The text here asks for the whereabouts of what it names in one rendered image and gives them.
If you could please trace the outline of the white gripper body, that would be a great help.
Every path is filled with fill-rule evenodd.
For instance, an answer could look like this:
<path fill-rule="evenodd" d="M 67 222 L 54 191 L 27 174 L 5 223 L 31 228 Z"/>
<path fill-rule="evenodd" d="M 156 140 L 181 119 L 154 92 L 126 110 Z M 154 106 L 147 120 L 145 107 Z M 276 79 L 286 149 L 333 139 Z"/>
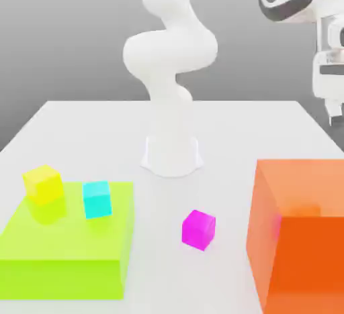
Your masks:
<path fill-rule="evenodd" d="M 316 53 L 313 59 L 312 89 L 318 98 L 344 100 L 344 51 Z"/>

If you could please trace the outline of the small magenta cube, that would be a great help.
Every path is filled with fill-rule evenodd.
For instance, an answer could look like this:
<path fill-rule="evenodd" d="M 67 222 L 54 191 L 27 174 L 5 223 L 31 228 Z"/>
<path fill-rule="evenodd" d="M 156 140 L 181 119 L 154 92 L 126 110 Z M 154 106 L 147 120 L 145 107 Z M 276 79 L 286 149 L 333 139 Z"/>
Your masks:
<path fill-rule="evenodd" d="M 182 223 L 183 243 L 204 251 L 214 239 L 216 218 L 198 210 L 193 210 Z"/>

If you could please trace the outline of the small cyan cube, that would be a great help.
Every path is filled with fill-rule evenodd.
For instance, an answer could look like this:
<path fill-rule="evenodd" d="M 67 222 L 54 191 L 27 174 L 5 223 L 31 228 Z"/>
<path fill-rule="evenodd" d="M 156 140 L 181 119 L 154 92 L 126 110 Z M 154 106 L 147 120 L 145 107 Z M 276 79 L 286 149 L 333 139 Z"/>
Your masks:
<path fill-rule="evenodd" d="M 86 219 L 95 219 L 112 214 L 110 184 L 108 181 L 84 182 L 82 196 Z"/>

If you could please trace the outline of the small yellow cube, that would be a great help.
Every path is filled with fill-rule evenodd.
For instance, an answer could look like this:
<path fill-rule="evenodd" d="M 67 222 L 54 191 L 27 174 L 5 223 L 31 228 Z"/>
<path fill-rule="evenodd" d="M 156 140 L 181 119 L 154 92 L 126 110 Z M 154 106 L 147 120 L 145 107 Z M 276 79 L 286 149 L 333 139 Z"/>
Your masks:
<path fill-rule="evenodd" d="M 46 205 L 64 196 L 60 173 L 44 164 L 22 175 L 27 197 L 37 205 Z"/>

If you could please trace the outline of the large orange box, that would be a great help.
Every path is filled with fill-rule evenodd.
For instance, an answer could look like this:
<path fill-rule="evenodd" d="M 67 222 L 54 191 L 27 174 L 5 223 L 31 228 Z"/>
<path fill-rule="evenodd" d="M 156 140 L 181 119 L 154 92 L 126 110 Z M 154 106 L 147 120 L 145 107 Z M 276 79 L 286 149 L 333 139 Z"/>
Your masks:
<path fill-rule="evenodd" d="M 259 160 L 247 256 L 263 314 L 344 314 L 344 160 Z"/>

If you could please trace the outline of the large lime green box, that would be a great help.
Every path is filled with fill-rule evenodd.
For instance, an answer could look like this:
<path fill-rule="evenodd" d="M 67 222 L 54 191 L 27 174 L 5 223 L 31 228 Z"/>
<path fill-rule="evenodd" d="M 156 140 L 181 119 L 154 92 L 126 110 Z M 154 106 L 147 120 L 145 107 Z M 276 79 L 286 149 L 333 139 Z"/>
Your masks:
<path fill-rule="evenodd" d="M 0 300 L 121 300 L 134 185 L 111 182 L 112 214 L 86 219 L 81 182 L 50 208 L 25 198 L 0 233 Z"/>

